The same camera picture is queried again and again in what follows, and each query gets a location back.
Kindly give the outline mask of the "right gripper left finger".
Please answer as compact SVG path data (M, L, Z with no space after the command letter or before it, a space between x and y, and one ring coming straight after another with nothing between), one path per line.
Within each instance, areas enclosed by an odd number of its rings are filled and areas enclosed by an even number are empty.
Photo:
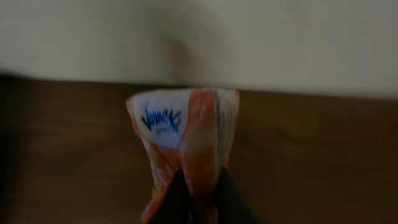
M190 221L190 192L182 170L178 170L160 206L147 222L148 224L188 224Z

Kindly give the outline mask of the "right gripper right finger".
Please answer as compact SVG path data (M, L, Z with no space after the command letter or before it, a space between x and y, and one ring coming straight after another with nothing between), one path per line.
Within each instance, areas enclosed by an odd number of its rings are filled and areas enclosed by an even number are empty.
M219 224L260 224L258 217L240 198L239 192L225 168L222 168L220 172L215 196Z

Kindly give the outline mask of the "orange Kleenex tissue pack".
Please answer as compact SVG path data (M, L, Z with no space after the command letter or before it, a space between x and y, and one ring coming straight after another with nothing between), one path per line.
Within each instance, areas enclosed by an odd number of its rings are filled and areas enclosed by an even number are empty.
M150 159L152 198L147 223L160 207L174 174L184 174L195 223L217 223L213 200L228 166L239 114L239 91L212 88L145 91L126 102L136 134Z

